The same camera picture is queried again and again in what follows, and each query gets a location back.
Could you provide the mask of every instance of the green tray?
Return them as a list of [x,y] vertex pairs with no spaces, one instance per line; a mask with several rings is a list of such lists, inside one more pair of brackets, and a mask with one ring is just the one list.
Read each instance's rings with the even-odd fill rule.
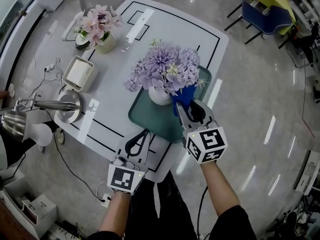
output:
[[[205,86],[211,82],[212,76],[209,70],[202,66],[198,67],[200,79],[205,80]],[[198,86],[194,97],[202,100],[207,88]],[[165,140],[178,143],[183,136],[183,128],[178,117],[174,115],[173,104],[160,106],[155,104],[149,97],[148,90],[141,88],[135,98],[128,117],[136,125],[150,130],[150,132],[164,138]]]

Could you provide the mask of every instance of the wooden surface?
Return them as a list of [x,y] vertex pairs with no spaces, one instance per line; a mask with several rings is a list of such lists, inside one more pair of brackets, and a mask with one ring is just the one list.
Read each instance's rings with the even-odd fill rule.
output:
[[0,239],[35,240],[35,238],[13,217],[0,199]]

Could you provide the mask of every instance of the person's left arm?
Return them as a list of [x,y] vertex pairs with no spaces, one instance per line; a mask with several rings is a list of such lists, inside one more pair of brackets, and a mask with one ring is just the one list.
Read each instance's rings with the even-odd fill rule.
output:
[[130,199],[130,195],[115,192],[99,232],[89,236],[88,240],[122,239],[126,230]]

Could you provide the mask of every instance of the pink flower bouquet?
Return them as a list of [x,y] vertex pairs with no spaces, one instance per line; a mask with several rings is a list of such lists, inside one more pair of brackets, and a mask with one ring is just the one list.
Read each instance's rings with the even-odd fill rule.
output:
[[103,41],[107,39],[110,31],[123,25],[121,15],[111,6],[108,10],[107,5],[101,6],[99,4],[90,9],[86,16],[82,14],[78,21],[80,28],[76,32],[90,42],[90,49],[96,45],[103,45]]

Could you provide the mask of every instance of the white table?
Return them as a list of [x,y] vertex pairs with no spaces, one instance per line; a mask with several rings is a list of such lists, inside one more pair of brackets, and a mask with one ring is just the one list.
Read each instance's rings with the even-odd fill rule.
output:
[[[111,161],[123,136],[143,130],[128,118],[129,109],[138,91],[127,91],[123,82],[138,58],[147,53],[153,39],[198,50],[200,64],[212,74],[204,102],[210,99],[213,82],[229,41],[224,33],[214,27],[155,1],[126,0],[117,11],[121,13],[124,24],[113,33],[117,38],[116,47],[107,54],[89,50],[83,55],[83,58],[90,60],[99,70],[89,93],[81,93],[85,115],[72,124],[61,122],[57,115],[54,117],[54,121],[67,133]],[[139,18],[141,21],[148,17],[142,24],[141,31],[134,34],[134,39],[132,33],[139,25],[136,22]],[[154,134],[151,137],[146,178],[158,183],[163,181],[179,153],[185,153],[186,150],[181,143],[169,143]]]

